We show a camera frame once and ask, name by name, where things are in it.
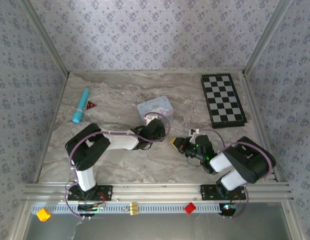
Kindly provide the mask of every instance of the floral wallpaper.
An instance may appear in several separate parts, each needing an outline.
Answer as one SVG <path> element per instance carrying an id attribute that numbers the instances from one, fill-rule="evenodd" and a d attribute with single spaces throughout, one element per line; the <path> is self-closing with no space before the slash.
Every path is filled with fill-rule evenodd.
<path id="1" fill-rule="evenodd" d="M 0 0 L 0 240 L 34 179 L 63 82 L 18 1 Z"/>
<path id="2" fill-rule="evenodd" d="M 249 77 L 310 239 L 310 0 L 294 0 Z"/>
<path id="3" fill-rule="evenodd" d="M 278 0 L 31 0 L 68 71 L 243 69 Z"/>

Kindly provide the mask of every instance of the chessboard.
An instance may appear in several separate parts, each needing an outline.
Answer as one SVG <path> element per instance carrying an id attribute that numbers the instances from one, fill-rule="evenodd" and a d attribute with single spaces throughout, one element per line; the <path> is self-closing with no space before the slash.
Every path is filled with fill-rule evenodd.
<path id="1" fill-rule="evenodd" d="M 230 74 L 201 78 L 211 125 L 216 128 L 242 127 L 247 122 Z"/>

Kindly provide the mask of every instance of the yellow block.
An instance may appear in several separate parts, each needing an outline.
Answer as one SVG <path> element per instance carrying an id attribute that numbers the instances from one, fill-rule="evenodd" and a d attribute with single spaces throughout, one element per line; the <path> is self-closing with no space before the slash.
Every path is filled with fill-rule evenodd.
<path id="1" fill-rule="evenodd" d="M 173 138 L 172 140 L 170 140 L 170 143 L 173 144 L 173 146 L 178 150 L 178 148 L 174 145 L 175 139 L 176 138 Z"/>
<path id="2" fill-rule="evenodd" d="M 137 202 L 131 202 L 129 204 L 129 208 L 130 208 L 130 215 L 138 215 L 139 214 Z"/>
<path id="3" fill-rule="evenodd" d="M 45 222 L 48 218 L 51 217 L 51 214 L 44 208 L 37 212 L 37 216 L 40 221 Z"/>

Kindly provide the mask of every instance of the metal bracket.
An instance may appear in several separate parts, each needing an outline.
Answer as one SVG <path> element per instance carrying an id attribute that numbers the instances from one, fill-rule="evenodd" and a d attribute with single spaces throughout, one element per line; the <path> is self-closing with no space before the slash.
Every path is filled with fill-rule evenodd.
<path id="1" fill-rule="evenodd" d="M 79 186 L 75 185 L 69 189 L 68 201 L 100 202 L 103 201 L 102 195 L 105 197 L 105 201 L 111 201 L 112 194 L 112 185 L 96 185 L 92 190 L 87 192 L 83 192 Z"/>
<path id="2" fill-rule="evenodd" d="M 226 197 L 221 197 L 217 192 L 216 184 L 203 184 L 200 185 L 200 193 L 201 193 L 201 199 L 203 201 L 211 201 L 211 200 L 231 201 L 234 198 L 234 194 L 238 195 L 240 200 L 246 200 L 245 190 L 244 187 L 242 186 L 239 186 L 235 188 L 233 191 L 230 191 Z"/>

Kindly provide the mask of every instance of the small red triangle sign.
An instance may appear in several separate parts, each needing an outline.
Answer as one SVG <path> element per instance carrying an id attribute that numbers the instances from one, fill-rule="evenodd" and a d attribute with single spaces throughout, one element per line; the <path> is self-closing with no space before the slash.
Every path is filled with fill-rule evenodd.
<path id="1" fill-rule="evenodd" d="M 92 103 L 91 101 L 88 101 L 86 110 L 92 109 L 92 108 L 95 107 L 95 106 L 97 106 L 97 105 L 94 104 L 94 103 Z"/>

